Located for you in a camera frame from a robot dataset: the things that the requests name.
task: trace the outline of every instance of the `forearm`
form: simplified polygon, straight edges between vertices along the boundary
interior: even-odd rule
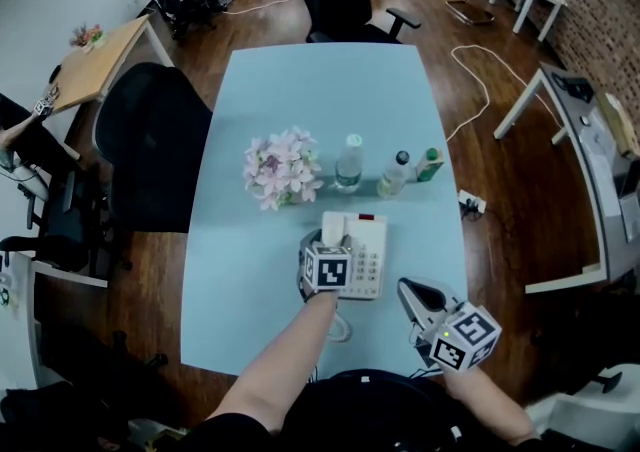
[[[26,120],[17,125],[0,131],[0,149],[7,150],[20,137],[29,126],[38,119],[36,114],[31,114]]]
[[[240,374],[213,413],[243,413],[270,432],[284,418],[318,363],[335,315],[337,293],[313,297],[262,353]]]
[[[538,438],[524,409],[479,368],[463,373],[444,370],[444,378],[449,394],[499,438],[513,446]]]

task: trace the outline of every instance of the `wooden floor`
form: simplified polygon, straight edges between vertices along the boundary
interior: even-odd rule
[[[230,11],[271,1],[235,0]],[[536,41],[536,31],[529,24],[519,35],[511,32],[515,13],[508,4],[492,6],[496,21],[491,26],[470,27],[458,21],[444,1],[372,0],[373,23],[384,29],[392,21],[384,12],[388,7],[412,12],[422,20],[418,30],[403,28],[400,40],[420,51],[449,134],[484,103],[477,82],[451,58],[452,48],[472,44],[490,48],[525,80],[539,61],[553,63],[554,57]],[[211,109],[232,51],[303,43],[310,24],[303,1],[293,0],[246,14],[218,16],[217,30],[195,29],[176,45],[159,15],[152,20],[176,66]],[[504,328],[497,351],[484,368],[508,394],[526,403],[554,387],[553,358],[530,345],[532,331],[560,312],[571,312],[584,290],[525,297],[524,286],[577,274],[595,263],[595,230],[571,144],[551,146],[557,131],[553,119],[536,102],[504,140],[496,141],[493,130],[522,86],[490,54],[475,50],[460,57],[486,81],[492,99],[485,114],[449,143],[458,188],[480,195],[492,210],[477,222],[463,222],[469,295]],[[154,60],[144,43],[128,64],[141,60]],[[251,91],[252,81],[246,84]],[[90,142],[94,113],[95,108],[84,113],[70,140],[87,163],[96,158]],[[36,312],[44,322],[83,324],[107,342],[112,331],[124,330],[131,352],[140,358],[165,352],[170,364],[163,369],[164,375],[178,394],[183,423],[193,425],[216,407],[233,379],[180,364],[185,246],[185,235],[134,233],[128,250],[133,271],[118,272],[106,291],[40,280]]]

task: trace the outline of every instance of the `chair base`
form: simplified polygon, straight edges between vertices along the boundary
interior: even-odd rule
[[[455,7],[456,4],[465,4],[466,6],[468,6],[470,8],[478,9],[475,6],[471,6],[470,4],[467,4],[467,1],[468,0],[448,0],[448,1],[445,1],[445,2],[447,4],[447,7],[451,11],[453,11],[454,14],[467,25],[487,25],[487,24],[490,24],[491,22],[493,22],[496,19],[496,17],[493,16],[488,11],[479,10],[482,13],[485,14],[486,18],[483,19],[483,20],[473,20],[472,18],[470,18],[469,16],[465,15],[462,11],[460,11],[459,9],[457,9]]]

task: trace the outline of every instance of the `bottle label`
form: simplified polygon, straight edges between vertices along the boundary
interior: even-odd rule
[[[342,176],[340,173],[336,173],[336,181],[342,187],[351,187],[352,185],[358,185],[360,183],[361,177],[362,173],[356,176]]]

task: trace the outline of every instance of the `bottle cap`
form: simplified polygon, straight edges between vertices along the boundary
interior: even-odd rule
[[[396,162],[401,166],[404,166],[407,162],[409,162],[409,154],[404,150],[399,151],[398,155],[396,155]]]
[[[347,136],[347,146],[362,146],[362,137],[360,137],[358,134],[349,134]]]

